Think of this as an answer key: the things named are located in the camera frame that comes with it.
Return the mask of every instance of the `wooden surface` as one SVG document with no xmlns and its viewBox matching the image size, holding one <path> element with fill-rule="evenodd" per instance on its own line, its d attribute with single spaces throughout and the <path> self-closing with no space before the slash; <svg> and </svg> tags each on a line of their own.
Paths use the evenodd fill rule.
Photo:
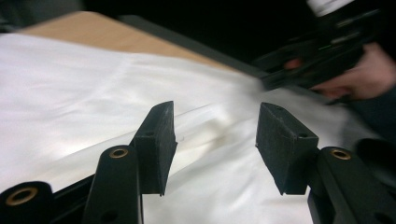
<svg viewBox="0 0 396 224">
<path fill-rule="evenodd" d="M 53 21 L 26 28 L 21 33 L 102 49 L 185 58 L 218 68 L 233 70 L 227 65 L 93 12 L 72 13 Z"/>
</svg>

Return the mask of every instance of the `hand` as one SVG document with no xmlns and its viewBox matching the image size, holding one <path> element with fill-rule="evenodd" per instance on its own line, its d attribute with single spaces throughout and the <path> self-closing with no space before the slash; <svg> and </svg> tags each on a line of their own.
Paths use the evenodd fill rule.
<svg viewBox="0 0 396 224">
<path fill-rule="evenodd" d="M 364 52 L 354 68 L 311 90 L 331 99 L 349 95 L 351 100 L 375 98 L 389 91 L 396 85 L 396 63 L 376 43 L 365 45 Z M 295 64 L 298 63 L 289 62 L 285 66 L 292 68 Z"/>
</svg>

